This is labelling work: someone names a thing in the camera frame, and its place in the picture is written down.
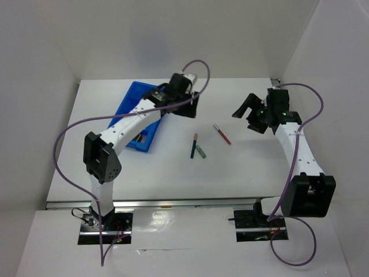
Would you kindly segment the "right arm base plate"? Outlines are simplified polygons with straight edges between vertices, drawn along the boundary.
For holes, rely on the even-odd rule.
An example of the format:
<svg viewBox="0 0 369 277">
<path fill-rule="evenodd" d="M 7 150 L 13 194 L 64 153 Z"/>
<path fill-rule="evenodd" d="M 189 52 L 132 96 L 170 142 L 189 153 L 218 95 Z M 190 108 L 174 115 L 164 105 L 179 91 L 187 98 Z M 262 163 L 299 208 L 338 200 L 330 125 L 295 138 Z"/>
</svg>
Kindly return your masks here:
<svg viewBox="0 0 369 277">
<path fill-rule="evenodd" d="M 268 222 L 267 216 L 256 215 L 252 210 L 234 210 L 230 219 L 235 225 L 238 242 L 261 242 L 274 240 L 289 240 L 284 219 Z"/>
</svg>

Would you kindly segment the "blue plastic organizer bin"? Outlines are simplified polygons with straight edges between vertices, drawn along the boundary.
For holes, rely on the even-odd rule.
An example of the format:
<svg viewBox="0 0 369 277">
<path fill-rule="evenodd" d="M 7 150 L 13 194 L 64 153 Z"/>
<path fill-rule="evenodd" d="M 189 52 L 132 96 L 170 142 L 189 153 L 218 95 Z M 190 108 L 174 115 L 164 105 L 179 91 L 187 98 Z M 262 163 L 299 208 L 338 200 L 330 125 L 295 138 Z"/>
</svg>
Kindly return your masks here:
<svg viewBox="0 0 369 277">
<path fill-rule="evenodd" d="M 133 81 L 115 114 L 127 114 L 131 112 L 131 110 L 135 108 L 135 106 L 141 100 L 142 95 L 156 87 L 157 85 Z M 150 149 L 160 122 L 161 120 L 158 120 L 140 132 L 141 134 L 147 135 L 144 143 L 137 143 L 133 139 L 128 143 L 127 147 L 139 152 L 147 153 Z"/>
</svg>

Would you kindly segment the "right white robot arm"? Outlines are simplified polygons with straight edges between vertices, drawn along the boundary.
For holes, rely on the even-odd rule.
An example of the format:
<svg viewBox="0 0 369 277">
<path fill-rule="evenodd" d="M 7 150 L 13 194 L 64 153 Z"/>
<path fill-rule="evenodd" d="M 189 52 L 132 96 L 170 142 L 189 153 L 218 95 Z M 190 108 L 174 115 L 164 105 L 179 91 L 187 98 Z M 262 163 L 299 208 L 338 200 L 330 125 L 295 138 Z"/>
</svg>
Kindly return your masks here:
<svg viewBox="0 0 369 277">
<path fill-rule="evenodd" d="M 269 88 L 265 99 L 251 93 L 232 116 L 241 118 L 248 109 L 248 129 L 260 134 L 271 129 L 290 167 L 281 196 L 262 199 L 261 206 L 252 211 L 254 224 L 265 226 L 279 218 L 325 217 L 336 181 L 324 173 L 312 154 L 304 134 L 306 122 L 289 109 L 288 90 Z"/>
</svg>

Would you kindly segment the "red lip gloss tube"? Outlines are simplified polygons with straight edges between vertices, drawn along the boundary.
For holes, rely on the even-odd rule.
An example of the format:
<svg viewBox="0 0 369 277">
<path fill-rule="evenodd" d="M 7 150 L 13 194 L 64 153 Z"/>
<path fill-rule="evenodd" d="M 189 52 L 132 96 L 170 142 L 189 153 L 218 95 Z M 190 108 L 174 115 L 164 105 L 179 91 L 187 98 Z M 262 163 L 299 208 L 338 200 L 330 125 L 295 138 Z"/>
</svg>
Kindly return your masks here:
<svg viewBox="0 0 369 277">
<path fill-rule="evenodd" d="M 228 137 L 221 131 L 221 129 L 216 125 L 213 124 L 213 127 L 217 130 L 218 134 L 226 141 L 228 145 L 231 145 L 231 141 L 228 139 Z"/>
</svg>

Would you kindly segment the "dark green gold mascara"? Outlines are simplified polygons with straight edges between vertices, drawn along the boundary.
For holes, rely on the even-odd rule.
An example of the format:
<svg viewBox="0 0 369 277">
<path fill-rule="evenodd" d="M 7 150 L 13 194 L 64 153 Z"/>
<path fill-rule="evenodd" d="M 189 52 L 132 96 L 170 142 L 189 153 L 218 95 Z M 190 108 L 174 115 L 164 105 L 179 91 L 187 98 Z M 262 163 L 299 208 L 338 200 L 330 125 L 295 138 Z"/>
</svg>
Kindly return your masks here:
<svg viewBox="0 0 369 277">
<path fill-rule="evenodd" d="M 198 134 L 195 133 L 194 138 L 193 138 L 193 144 L 192 144 L 192 147 L 191 147 L 191 154 L 190 154 L 191 159 L 194 158 L 195 148 L 196 148 L 196 145 L 197 145 L 197 138 L 198 138 Z"/>
</svg>

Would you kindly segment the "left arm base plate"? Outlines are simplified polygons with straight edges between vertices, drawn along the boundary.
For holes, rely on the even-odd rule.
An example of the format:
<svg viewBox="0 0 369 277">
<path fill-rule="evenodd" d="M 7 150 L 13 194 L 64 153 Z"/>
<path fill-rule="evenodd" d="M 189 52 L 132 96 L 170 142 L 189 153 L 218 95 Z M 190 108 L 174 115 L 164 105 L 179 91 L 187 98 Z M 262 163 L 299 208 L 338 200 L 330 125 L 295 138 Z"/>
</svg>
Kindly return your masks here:
<svg viewBox="0 0 369 277">
<path fill-rule="evenodd" d="M 78 235 L 79 245 L 99 244 L 99 223 L 89 213 L 78 216 L 81 219 L 80 232 Z M 131 231 L 133 227 L 132 212 L 115 213 L 102 227 L 103 245 L 109 245 L 113 240 L 117 244 L 131 244 Z"/>
</svg>

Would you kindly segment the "eyeshadow palette clear case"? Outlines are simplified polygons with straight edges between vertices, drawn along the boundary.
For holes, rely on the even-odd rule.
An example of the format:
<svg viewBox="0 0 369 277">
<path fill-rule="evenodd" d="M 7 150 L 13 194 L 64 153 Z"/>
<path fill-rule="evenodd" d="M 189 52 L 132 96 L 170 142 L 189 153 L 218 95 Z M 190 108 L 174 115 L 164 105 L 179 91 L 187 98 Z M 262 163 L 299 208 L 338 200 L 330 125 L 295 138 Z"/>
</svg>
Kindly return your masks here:
<svg viewBox="0 0 369 277">
<path fill-rule="evenodd" d="M 138 134 L 135 136 L 134 141 L 137 143 L 144 143 L 146 141 L 147 135 L 145 134 Z"/>
</svg>

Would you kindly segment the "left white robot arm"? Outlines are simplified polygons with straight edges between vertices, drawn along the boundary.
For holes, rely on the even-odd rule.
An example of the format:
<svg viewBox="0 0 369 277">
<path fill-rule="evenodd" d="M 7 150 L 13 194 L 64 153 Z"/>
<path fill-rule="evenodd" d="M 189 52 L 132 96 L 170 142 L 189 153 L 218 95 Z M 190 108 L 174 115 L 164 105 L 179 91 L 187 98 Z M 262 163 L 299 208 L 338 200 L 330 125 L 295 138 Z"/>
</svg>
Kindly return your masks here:
<svg viewBox="0 0 369 277">
<path fill-rule="evenodd" d="M 194 74 L 175 73 L 168 83 L 144 92 L 129 110 L 133 114 L 131 117 L 121 118 L 99 134 L 90 132 L 85 136 L 83 162 L 90 175 L 92 194 L 96 197 L 89 210 L 99 229 L 108 230 L 114 223 L 113 183 L 122 170 L 118 156 L 139 132 L 159 121 L 164 114 L 194 118 L 197 99 L 180 107 L 170 106 L 197 95 L 193 90 L 196 81 Z"/>
</svg>

